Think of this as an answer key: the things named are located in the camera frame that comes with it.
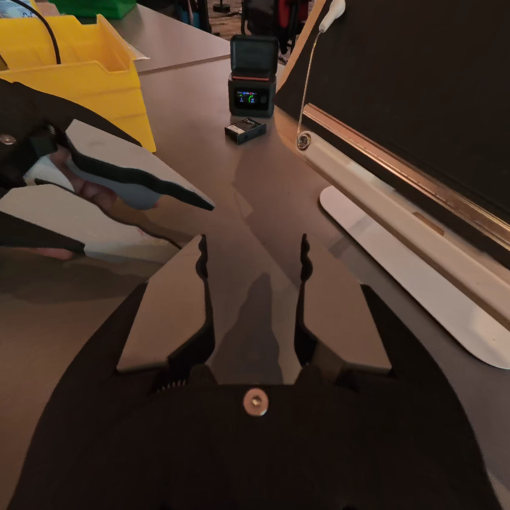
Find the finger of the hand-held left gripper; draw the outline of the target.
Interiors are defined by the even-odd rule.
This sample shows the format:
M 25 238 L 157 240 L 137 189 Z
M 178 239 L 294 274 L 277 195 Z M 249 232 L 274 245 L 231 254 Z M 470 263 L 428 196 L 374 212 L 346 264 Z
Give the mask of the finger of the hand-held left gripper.
M 110 189 L 133 209 L 149 210 L 163 195 L 207 211 L 215 208 L 211 199 L 142 146 L 76 119 L 65 137 L 70 171 Z
M 165 264 L 181 247 L 119 222 L 53 184 L 14 188 L 1 198 L 1 245 L 64 249 L 108 262 Z

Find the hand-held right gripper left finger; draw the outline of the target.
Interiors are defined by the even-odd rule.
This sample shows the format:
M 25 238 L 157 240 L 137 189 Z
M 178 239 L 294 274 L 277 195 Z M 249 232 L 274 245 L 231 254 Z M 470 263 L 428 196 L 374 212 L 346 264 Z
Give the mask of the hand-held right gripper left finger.
M 147 282 L 117 364 L 121 373 L 168 367 L 188 373 L 215 348 L 207 238 L 198 235 Z

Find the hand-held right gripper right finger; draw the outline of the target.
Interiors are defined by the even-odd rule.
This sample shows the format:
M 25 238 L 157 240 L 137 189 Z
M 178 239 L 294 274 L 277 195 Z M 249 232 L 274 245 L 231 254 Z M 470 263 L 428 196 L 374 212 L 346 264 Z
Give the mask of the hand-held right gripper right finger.
M 301 367 L 321 373 L 390 373 L 392 365 L 362 285 L 307 234 L 300 245 L 294 350 Z

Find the yellow plastic bin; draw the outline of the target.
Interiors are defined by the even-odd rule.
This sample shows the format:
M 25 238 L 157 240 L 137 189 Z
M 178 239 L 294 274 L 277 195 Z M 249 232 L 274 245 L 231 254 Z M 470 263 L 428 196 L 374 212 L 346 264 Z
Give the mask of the yellow plastic bin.
M 82 105 L 156 152 L 132 52 L 110 22 L 102 15 L 93 24 L 71 15 L 46 20 L 61 64 L 38 18 L 2 18 L 1 57 L 8 68 L 1 79 Z

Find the person's left hand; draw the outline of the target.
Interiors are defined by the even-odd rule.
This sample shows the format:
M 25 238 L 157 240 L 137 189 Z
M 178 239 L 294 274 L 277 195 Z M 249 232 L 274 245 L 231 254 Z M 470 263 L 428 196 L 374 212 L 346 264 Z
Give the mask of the person's left hand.
M 100 184 L 86 181 L 76 175 L 68 166 L 68 162 L 71 161 L 71 156 L 66 148 L 59 146 L 56 152 L 49 155 L 49 158 L 70 182 L 74 192 L 81 198 L 95 204 L 104 212 L 112 212 L 118 196 L 111 189 Z

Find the green plastic box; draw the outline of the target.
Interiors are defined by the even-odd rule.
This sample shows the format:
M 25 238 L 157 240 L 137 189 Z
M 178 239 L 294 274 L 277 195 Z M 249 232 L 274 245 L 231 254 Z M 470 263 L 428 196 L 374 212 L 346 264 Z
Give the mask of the green plastic box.
M 98 14 L 108 20 L 122 20 L 137 6 L 137 1 L 49 1 L 60 14 L 93 18 Z

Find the black battery charger case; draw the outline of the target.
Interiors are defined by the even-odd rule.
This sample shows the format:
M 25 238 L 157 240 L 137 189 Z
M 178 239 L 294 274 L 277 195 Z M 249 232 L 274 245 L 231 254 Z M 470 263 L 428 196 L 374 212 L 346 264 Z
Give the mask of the black battery charger case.
M 228 103 L 231 115 L 271 118 L 277 88 L 277 39 L 234 35 L 230 48 Z

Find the wooden book stand white base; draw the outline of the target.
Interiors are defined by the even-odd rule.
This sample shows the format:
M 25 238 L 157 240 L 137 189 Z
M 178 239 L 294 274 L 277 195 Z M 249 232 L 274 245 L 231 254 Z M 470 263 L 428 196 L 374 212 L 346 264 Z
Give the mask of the wooden book stand white base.
M 318 1 L 275 105 L 328 215 L 509 370 L 509 1 Z

